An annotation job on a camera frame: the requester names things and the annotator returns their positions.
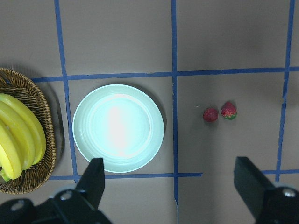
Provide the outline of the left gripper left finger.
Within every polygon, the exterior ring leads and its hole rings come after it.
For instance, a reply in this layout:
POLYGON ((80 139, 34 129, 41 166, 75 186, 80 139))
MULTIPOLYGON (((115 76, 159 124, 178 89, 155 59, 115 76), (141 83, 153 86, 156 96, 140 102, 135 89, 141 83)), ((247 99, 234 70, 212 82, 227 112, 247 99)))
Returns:
POLYGON ((98 209, 104 189, 104 161, 102 158, 93 158, 77 183, 75 190, 79 192, 93 208, 98 209))

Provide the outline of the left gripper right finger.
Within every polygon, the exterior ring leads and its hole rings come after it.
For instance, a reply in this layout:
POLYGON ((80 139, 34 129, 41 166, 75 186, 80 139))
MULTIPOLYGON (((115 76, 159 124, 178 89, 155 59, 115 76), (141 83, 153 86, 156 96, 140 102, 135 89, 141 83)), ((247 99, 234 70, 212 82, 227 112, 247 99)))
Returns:
POLYGON ((244 156, 235 159, 234 186, 254 217, 262 214, 267 198, 276 189, 254 163, 244 156))

